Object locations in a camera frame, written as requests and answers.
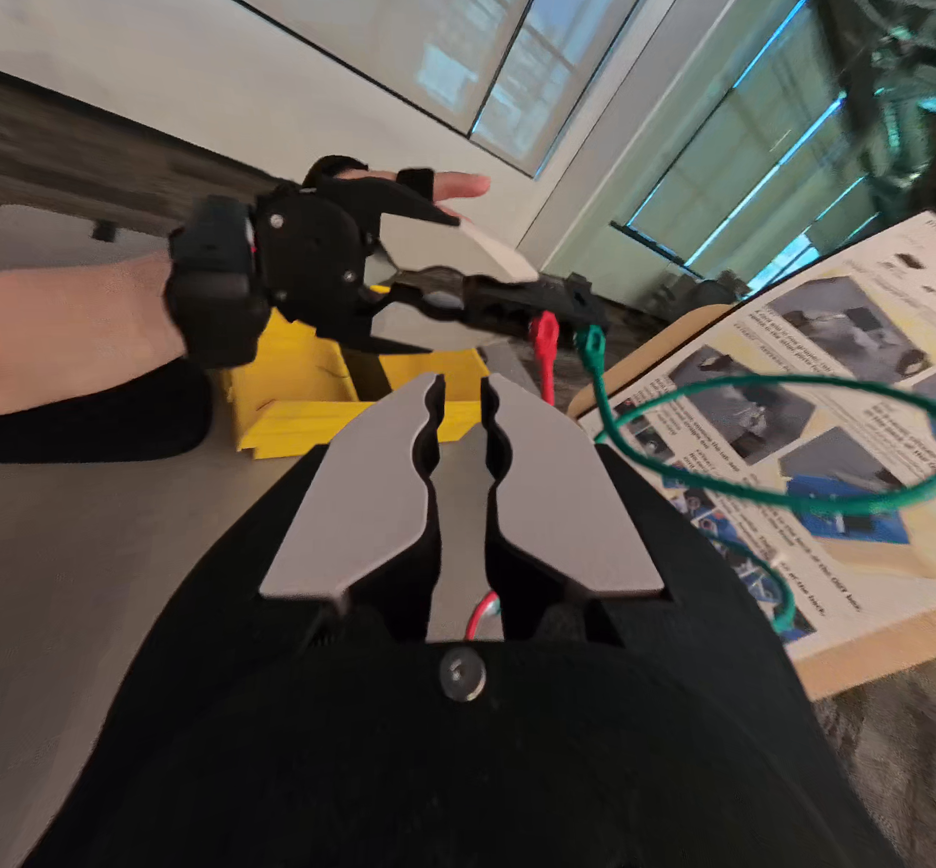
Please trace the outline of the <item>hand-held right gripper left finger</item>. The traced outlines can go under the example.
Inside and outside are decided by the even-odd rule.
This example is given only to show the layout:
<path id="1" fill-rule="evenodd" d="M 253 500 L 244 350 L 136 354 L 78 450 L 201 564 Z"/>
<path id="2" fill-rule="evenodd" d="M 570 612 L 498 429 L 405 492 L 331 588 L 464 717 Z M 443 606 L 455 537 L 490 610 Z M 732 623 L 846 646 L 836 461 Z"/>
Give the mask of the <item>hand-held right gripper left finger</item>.
<path id="1" fill-rule="evenodd" d="M 377 612 L 394 640 L 426 640 L 442 541 L 431 475 L 440 462 L 442 375 L 419 375 L 334 437 L 259 595 L 340 614 Z"/>

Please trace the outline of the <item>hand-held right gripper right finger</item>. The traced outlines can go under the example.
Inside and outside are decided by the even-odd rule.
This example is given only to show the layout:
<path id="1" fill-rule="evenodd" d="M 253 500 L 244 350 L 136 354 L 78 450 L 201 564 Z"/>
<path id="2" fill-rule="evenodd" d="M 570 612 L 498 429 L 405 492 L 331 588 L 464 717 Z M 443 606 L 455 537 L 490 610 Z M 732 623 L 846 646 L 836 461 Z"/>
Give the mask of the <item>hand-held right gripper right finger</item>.
<path id="1" fill-rule="evenodd" d="M 571 605 L 658 600 L 659 570 L 597 448 L 555 407 L 503 375 L 481 388 L 487 435 L 485 572 L 505 640 L 532 640 Z"/>

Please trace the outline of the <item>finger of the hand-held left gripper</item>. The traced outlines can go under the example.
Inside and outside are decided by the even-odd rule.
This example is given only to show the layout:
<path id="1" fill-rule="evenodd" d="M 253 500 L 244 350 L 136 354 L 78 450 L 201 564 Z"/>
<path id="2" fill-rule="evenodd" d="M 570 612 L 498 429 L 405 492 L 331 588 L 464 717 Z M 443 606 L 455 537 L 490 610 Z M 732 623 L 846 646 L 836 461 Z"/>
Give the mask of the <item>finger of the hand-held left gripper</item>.
<path id="1" fill-rule="evenodd" d="M 404 273 L 392 268 L 367 268 L 364 283 L 378 299 L 386 297 L 394 284 L 415 289 L 437 308 L 460 308 L 464 277 L 451 268 L 429 268 Z M 418 311 L 413 305 L 393 301 L 369 320 L 357 324 L 358 349 L 388 355 L 420 350 L 462 351 L 505 344 L 507 335 L 484 333 L 459 321 L 442 321 Z"/>
<path id="2" fill-rule="evenodd" d="M 367 191 L 361 200 L 368 206 L 427 210 L 433 204 L 396 183 L 365 183 L 364 187 Z M 451 218 L 445 212 L 441 216 Z M 380 243 L 376 255 L 366 259 L 365 269 L 415 273 L 451 268 L 465 278 L 486 276 L 505 284 L 532 282 L 539 277 L 537 269 L 517 250 L 495 240 L 468 219 L 455 220 L 452 225 L 412 217 L 380 217 Z"/>

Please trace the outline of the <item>yellow plastic bin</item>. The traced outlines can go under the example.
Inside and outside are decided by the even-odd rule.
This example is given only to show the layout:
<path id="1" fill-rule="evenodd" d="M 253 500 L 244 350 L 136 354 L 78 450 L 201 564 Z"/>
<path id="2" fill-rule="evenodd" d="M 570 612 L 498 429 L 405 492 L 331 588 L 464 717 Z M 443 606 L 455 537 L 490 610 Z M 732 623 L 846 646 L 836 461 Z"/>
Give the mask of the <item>yellow plastic bin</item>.
<path id="1" fill-rule="evenodd" d="M 320 339 L 313 328 L 274 311 L 254 361 L 223 371 L 220 379 L 236 450 L 269 460 L 298 457 L 329 443 L 373 403 L 427 373 L 446 382 L 438 439 L 457 442 L 481 420 L 481 382 L 488 367 L 475 349 L 363 354 Z"/>

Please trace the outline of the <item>person's left forearm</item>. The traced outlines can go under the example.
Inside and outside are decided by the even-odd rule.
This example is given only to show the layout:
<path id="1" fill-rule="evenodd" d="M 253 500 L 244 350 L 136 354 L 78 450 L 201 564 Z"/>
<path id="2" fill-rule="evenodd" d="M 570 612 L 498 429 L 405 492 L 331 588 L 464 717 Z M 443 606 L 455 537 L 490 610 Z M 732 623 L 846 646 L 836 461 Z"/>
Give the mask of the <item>person's left forearm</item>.
<path id="1" fill-rule="evenodd" d="M 170 257 L 1 274 L 1 413 L 98 394 L 179 359 Z"/>

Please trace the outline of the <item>person's left hand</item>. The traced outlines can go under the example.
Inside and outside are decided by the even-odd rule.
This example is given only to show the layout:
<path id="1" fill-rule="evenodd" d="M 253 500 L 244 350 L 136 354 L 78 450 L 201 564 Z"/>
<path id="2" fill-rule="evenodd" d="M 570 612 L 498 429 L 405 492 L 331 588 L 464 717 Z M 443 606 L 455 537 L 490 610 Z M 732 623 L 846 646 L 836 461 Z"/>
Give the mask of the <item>person's left hand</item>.
<path id="1" fill-rule="evenodd" d="M 335 176 L 340 180 L 380 179 L 400 184 L 451 217 L 466 218 L 454 210 L 451 201 L 485 196 L 490 189 L 487 176 L 466 172 L 435 172 L 431 169 L 404 169 L 400 172 L 347 169 Z"/>

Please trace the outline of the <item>glass partition window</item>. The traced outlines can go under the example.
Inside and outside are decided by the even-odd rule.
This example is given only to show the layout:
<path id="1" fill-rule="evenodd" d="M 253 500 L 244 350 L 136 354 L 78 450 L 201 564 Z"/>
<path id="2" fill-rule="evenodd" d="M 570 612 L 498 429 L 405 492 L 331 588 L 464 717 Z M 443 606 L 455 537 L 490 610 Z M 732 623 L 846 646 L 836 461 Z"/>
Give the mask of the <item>glass partition window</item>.
<path id="1" fill-rule="evenodd" d="M 624 165 L 610 227 L 758 288 L 926 207 L 934 0 L 737 0 Z"/>

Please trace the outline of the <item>large window with blind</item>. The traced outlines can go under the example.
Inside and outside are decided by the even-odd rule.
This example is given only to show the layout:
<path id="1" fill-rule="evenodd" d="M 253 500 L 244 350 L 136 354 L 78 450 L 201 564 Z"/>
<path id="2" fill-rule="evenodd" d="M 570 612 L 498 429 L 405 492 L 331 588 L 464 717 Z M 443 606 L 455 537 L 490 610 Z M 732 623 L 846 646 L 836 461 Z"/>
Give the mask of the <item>large window with blind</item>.
<path id="1" fill-rule="evenodd" d="M 235 0 L 536 176 L 642 0 Z"/>

